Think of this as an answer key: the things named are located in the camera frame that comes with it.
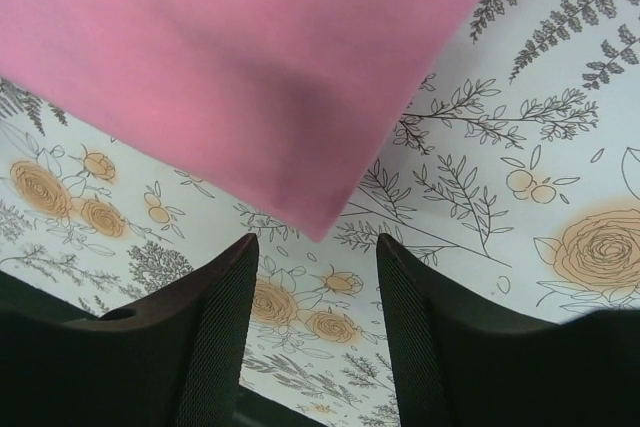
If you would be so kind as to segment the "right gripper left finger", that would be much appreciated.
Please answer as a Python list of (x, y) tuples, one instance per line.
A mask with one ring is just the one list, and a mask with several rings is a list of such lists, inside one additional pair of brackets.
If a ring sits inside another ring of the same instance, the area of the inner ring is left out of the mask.
[(228, 426), (238, 395), (259, 245), (97, 319), (1, 308), (5, 426)]

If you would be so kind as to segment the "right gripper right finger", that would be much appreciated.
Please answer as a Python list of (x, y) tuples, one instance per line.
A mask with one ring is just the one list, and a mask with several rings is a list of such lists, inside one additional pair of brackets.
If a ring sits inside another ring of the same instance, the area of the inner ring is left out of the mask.
[(493, 303), (387, 234), (377, 273), (405, 426), (635, 426), (639, 314), (554, 324)]

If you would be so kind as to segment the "pink t shirt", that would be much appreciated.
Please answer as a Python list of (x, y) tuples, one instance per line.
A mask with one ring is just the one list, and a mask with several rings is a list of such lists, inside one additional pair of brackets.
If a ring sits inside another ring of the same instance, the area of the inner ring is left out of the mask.
[(321, 240), (478, 0), (1, 0), (1, 74)]

